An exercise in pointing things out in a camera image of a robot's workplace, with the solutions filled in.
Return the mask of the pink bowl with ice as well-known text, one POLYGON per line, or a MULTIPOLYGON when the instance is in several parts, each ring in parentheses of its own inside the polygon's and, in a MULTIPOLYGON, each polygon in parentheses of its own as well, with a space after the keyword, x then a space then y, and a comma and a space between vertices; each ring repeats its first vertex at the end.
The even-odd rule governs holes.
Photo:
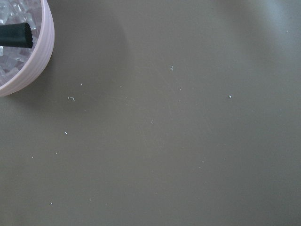
POLYGON ((46 68, 54 42, 54 21, 46 0, 2 0, 0 26, 19 25, 24 43, 32 47, 0 46, 0 95, 31 84, 46 68))

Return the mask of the metal muddler with black tip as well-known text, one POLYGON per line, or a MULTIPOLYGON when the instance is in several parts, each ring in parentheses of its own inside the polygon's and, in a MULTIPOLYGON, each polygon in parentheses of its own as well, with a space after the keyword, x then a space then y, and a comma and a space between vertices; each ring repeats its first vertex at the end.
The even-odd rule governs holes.
POLYGON ((0 45, 14 48, 32 48, 33 37, 28 23, 0 26, 0 45))

